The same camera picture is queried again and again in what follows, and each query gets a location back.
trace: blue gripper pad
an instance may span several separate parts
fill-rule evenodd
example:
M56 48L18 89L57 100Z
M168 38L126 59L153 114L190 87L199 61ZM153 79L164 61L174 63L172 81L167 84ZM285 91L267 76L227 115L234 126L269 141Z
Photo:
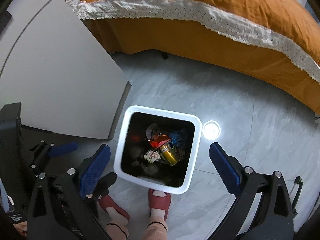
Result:
M64 155L70 152L73 152L78 149L78 144L76 142L64 144L57 147L52 147L50 152L48 152L49 157L57 157L60 155Z
M91 194L111 158L108 145L102 144L91 159L85 172L80 177L79 195L82 199Z
M241 193L241 178L228 161L228 155L217 142L210 146L209 156L228 192L238 197Z

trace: white lace trim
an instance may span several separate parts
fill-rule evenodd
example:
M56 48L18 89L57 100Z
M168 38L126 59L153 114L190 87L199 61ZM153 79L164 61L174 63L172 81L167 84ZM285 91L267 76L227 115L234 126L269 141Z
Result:
M80 19L161 18L196 21L207 29L247 45L285 54L298 68L320 83L320 67L286 36L243 17L194 0L66 0Z

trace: red wrapper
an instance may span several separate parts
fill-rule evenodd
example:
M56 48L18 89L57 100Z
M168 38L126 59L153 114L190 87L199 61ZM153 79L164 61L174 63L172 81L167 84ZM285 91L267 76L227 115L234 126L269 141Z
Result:
M150 145L152 146L153 149L157 149L157 148L161 147L162 145L164 145L165 143L167 143L169 141L171 141L169 136L167 136L165 134L156 134L155 136L153 136L151 138L149 143L150 143Z

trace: floor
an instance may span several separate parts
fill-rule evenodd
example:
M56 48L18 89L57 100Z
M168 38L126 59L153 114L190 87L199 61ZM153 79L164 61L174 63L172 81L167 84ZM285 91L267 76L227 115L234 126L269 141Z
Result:
M217 141L223 149L259 173L281 171L291 198L297 190L293 181L300 175L304 186L294 228L297 231L302 226L320 191L320 127L315 123L314 112L264 81L219 66L174 55L164 60L155 50L112 57L132 84L124 111L131 105L140 105L194 114L203 124L215 120L221 127ZM124 111L110 141L25 129L23 139L26 147L40 140L56 145L77 141L77 152L51 160L47 169L52 174L66 172L92 156L101 143L110 146L114 158ZM211 143L201 137L190 188L182 195L172 196L167 220L169 239L206 239L234 201L209 159ZM105 173L113 170L113 158ZM147 189L118 179L110 188L110 195L131 216L128 239L141 239L148 222ZM241 232L250 225L258 202L257 195ZM100 215L101 223L106 224L108 215L102 210Z

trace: red slipper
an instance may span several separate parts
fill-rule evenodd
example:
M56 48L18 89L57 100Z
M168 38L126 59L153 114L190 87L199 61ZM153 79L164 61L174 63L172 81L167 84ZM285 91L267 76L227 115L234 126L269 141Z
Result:
M151 208L161 209L165 210L164 214L164 220L168 217L168 210L171 204L171 195L170 193L166 193L165 197L158 197L153 195L154 189L149 189L148 191L148 200L149 200L149 208L150 208L150 214L151 214Z
M119 207L109 195L106 195L98 202L104 211L106 211L107 207L113 207L119 214L123 215L128 221L130 220L130 215L127 213L127 211Z

